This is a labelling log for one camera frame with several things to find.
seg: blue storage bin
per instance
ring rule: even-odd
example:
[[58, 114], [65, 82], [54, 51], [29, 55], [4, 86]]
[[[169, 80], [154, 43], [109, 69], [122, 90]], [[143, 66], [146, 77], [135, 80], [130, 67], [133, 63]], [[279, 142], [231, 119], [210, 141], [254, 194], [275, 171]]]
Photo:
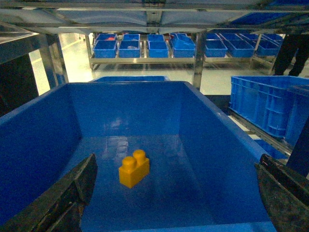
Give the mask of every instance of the blue storage bin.
[[280, 47], [272, 41], [261, 40], [256, 54], [258, 56], [276, 56], [279, 50]]
[[285, 140], [291, 146], [295, 146], [309, 116], [309, 86], [294, 86], [290, 91], [293, 93], [293, 106]]
[[[69, 83], [0, 128], [0, 224], [95, 153], [83, 231], [276, 231], [254, 167], [265, 150], [187, 82]], [[118, 168], [136, 149], [150, 173], [128, 189]]]
[[256, 139], [255, 140], [257, 144], [259, 144], [272, 158], [275, 159], [287, 159], [287, 157], [282, 154], [280, 151], [276, 150], [275, 148], [273, 148], [271, 145], [269, 145], [268, 143], [266, 143], [264, 140], [262, 139]]
[[169, 49], [165, 41], [149, 41], [149, 57], [167, 58], [169, 57]]
[[140, 41], [140, 34], [124, 34], [122, 41]]
[[173, 47], [177, 49], [195, 49], [195, 43], [187, 36], [177, 34], [172, 40]]
[[163, 35], [147, 35], [147, 41], [165, 41]]
[[121, 41], [120, 46], [119, 46], [119, 57], [120, 58], [139, 58], [140, 57], [140, 42], [139, 41]]
[[205, 55], [207, 57], [225, 57], [227, 47], [221, 40], [207, 40]]
[[288, 89], [309, 85], [293, 76], [232, 76], [230, 108], [268, 134], [283, 138], [293, 106]]
[[219, 34], [224, 40], [242, 40], [237, 34]]
[[169, 45], [171, 48], [173, 48], [173, 42], [177, 39], [178, 35], [183, 35], [188, 37], [186, 33], [170, 33], [169, 34]]
[[254, 47], [244, 40], [225, 40], [224, 44], [233, 57], [249, 58], [254, 54]]
[[115, 81], [169, 81], [169, 78], [167, 76], [103, 76], [92, 82]]
[[175, 58], [192, 58], [195, 54], [195, 49], [178, 49], [173, 47], [172, 41], [170, 42], [171, 47], [173, 48], [173, 56]]
[[116, 34], [99, 34], [96, 38], [96, 41], [99, 40], [117, 40], [117, 35]]
[[117, 41], [99, 40], [97, 41], [93, 51], [95, 58], [115, 58], [117, 49]]
[[218, 36], [218, 34], [207, 33], [206, 34], [206, 39], [207, 40], [220, 40], [221, 38]]

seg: person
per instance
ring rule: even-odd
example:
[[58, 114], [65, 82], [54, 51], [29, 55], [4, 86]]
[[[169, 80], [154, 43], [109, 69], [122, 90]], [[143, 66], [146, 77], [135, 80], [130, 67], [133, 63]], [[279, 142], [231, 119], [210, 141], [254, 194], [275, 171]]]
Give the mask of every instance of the person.
[[298, 76], [304, 69], [305, 63], [309, 58], [309, 35], [285, 36], [273, 67], [275, 70], [274, 75], [281, 76], [284, 74], [296, 52], [296, 62], [289, 72], [290, 76]]

